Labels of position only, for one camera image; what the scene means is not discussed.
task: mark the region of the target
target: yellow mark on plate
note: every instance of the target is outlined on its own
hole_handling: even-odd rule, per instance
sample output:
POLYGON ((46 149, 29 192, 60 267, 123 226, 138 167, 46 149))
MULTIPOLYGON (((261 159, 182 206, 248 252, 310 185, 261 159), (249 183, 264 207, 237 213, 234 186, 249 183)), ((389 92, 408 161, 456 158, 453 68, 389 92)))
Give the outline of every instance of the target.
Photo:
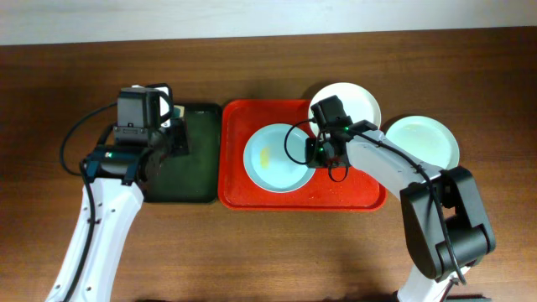
POLYGON ((267 169, 270 162, 270 148, 265 147, 261 150, 261 168, 267 169))

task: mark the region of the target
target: black tray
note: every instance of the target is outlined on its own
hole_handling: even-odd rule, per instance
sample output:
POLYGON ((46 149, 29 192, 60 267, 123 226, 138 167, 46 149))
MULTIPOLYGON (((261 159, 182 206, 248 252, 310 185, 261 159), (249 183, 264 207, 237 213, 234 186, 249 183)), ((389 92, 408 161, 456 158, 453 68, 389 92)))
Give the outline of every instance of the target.
POLYGON ((148 184, 145 202, 208 204, 216 199, 222 108, 180 105, 185 107, 190 154, 162 163, 159 175, 148 184))

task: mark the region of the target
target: white panel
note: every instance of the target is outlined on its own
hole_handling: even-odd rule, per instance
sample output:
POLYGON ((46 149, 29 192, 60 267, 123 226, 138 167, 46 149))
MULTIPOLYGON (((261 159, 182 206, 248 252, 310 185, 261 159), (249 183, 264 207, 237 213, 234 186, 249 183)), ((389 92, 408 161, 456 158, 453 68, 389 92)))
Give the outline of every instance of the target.
POLYGON ((0 44, 537 25, 535 0, 2 0, 0 44))

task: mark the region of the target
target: wooden table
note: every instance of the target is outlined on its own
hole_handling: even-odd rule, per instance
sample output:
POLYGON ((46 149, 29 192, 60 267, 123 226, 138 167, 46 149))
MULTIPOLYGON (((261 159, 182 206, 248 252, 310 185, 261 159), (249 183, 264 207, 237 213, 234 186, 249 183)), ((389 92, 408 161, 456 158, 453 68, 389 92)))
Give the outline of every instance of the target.
MULTIPOLYGON (((82 187, 58 164, 66 131, 121 87, 163 81, 176 101, 222 105, 348 81, 372 92, 384 121, 443 122, 498 240, 452 293, 536 299, 537 28, 518 28, 1 47, 1 300, 44 300, 60 270, 82 187)), ((114 114, 76 133, 71 166, 114 114)), ((392 293, 411 264, 393 196, 364 214, 146 204, 112 300, 359 298, 392 293)))

